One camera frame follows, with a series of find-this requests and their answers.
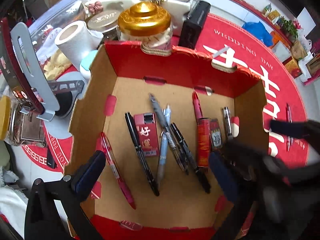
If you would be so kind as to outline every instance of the white paper roll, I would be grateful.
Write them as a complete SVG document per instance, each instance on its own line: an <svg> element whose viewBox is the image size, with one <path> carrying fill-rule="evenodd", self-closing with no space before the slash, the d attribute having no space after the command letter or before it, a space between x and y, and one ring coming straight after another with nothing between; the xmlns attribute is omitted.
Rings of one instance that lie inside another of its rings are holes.
<svg viewBox="0 0 320 240"><path fill-rule="evenodd" d="M54 40L64 55L80 70L81 60L97 49L103 38L101 32L88 30L84 21L76 21L65 27Z"/></svg>

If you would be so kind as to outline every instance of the potted plant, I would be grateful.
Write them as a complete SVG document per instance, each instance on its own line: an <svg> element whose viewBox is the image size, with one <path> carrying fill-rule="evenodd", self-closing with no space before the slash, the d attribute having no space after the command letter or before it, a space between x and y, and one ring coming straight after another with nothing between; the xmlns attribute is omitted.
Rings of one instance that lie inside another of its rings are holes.
<svg viewBox="0 0 320 240"><path fill-rule="evenodd" d="M294 43L298 37L298 31L292 20L288 21L282 16L280 18L280 28L285 36L288 37L289 41Z"/></svg>

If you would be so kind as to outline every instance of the blue gripper pad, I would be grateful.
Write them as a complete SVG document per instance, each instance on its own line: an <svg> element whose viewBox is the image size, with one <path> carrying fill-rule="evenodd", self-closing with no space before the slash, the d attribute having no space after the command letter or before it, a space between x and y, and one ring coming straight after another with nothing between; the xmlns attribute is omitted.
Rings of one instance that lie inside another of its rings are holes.
<svg viewBox="0 0 320 240"><path fill-rule="evenodd" d="M76 198L82 202L89 196L94 184L106 166L106 156L102 151L96 151L84 165L81 165L71 182L71 189Z"/></svg>
<svg viewBox="0 0 320 240"><path fill-rule="evenodd" d="M238 184L218 151L210 154L209 167L227 200L234 203L238 198Z"/></svg>

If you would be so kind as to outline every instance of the red pen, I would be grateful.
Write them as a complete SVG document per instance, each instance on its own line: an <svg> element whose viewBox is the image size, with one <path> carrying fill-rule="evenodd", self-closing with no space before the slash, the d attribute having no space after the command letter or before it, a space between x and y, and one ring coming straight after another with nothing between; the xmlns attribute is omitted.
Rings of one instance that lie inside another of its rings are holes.
<svg viewBox="0 0 320 240"><path fill-rule="evenodd" d="M198 122L200 118L203 118L203 115L202 115L202 110L200 106L200 101L195 91L192 93L192 100L193 100L193 106L195 108L196 120Z"/></svg>
<svg viewBox="0 0 320 240"><path fill-rule="evenodd" d="M124 179L120 175L119 168L116 163L116 159L113 155L110 143L109 143L104 132L101 133L101 146L102 146L103 152L106 155L107 161L112 169L112 172L118 181L119 187L122 190L123 195L127 199L130 206L132 206L133 209L136 209L136 205L135 205L134 199L131 195L131 191L128 188L127 184L125 183Z"/></svg>
<svg viewBox="0 0 320 240"><path fill-rule="evenodd" d="M292 122L292 119L291 119L291 109L290 109L290 106L289 106L288 103L287 103L285 112L286 112L287 122ZM289 151L290 145L292 145L292 143L293 143L293 138L287 136L287 152Z"/></svg>

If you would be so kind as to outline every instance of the red cylindrical container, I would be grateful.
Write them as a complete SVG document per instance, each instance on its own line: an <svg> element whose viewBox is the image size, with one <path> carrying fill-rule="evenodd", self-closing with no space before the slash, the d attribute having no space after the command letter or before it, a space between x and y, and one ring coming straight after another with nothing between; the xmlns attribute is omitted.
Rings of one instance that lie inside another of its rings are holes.
<svg viewBox="0 0 320 240"><path fill-rule="evenodd" d="M197 164L199 167L207 168L209 166L209 154L211 152L210 141L210 118L198 119L198 147Z"/></svg>

